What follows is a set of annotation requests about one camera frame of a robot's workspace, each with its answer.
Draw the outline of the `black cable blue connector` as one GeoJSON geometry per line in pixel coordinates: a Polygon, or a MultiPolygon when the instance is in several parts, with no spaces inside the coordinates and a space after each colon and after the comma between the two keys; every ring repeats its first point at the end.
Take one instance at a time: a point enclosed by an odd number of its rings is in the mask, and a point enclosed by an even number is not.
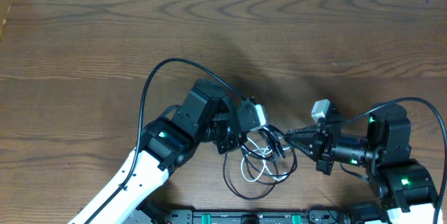
{"type": "Polygon", "coordinates": [[[259,133],[276,157],[286,157],[286,154],[284,153],[283,147],[280,143],[280,139],[284,137],[284,134],[276,126],[265,126],[259,130],[259,133]]]}

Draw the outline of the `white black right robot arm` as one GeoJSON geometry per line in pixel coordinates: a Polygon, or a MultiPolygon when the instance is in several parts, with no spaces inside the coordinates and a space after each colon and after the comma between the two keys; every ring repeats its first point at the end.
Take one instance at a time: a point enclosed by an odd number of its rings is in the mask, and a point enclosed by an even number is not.
{"type": "Polygon", "coordinates": [[[336,223],[442,223],[446,182],[437,190],[428,170],[411,157],[411,122],[400,103],[377,103],[344,119],[333,103],[320,100],[312,108],[313,126],[286,132],[286,143],[325,175],[335,163],[365,169],[362,179],[379,202],[355,204],[336,223]]]}

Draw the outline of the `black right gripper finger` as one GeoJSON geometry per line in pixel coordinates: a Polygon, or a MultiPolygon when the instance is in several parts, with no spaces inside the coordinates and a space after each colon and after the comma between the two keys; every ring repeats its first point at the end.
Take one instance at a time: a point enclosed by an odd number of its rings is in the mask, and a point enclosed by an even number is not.
{"type": "Polygon", "coordinates": [[[294,140],[294,139],[300,139],[300,138],[306,138],[306,137],[313,137],[317,133],[318,133],[317,125],[307,126],[304,128],[287,130],[285,133],[284,139],[285,140],[294,140]]]}
{"type": "Polygon", "coordinates": [[[316,158],[317,152],[315,151],[315,144],[301,140],[286,140],[286,143],[294,149],[298,149],[307,157],[316,158]]]}

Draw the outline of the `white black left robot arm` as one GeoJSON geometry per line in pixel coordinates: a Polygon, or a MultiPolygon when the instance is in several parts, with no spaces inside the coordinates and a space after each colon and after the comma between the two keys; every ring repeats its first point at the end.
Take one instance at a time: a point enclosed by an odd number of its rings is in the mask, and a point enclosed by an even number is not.
{"type": "Polygon", "coordinates": [[[241,147],[247,133],[267,124],[262,105],[246,98],[235,106],[216,82],[197,80],[171,119],[162,115],[142,129],[140,144],[72,223],[123,223],[201,142],[213,142],[226,154],[241,147]]]}

